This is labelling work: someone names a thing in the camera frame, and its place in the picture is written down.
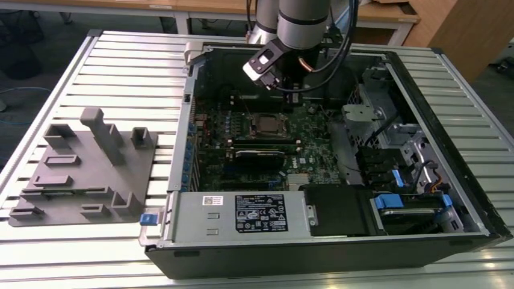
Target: power supply label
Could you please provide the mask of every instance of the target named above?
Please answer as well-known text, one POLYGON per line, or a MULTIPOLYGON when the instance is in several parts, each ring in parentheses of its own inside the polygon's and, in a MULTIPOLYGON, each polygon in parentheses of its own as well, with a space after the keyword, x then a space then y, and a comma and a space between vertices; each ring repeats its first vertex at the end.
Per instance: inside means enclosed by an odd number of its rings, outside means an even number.
POLYGON ((239 233, 286 232, 283 194, 235 196, 235 229, 239 233))

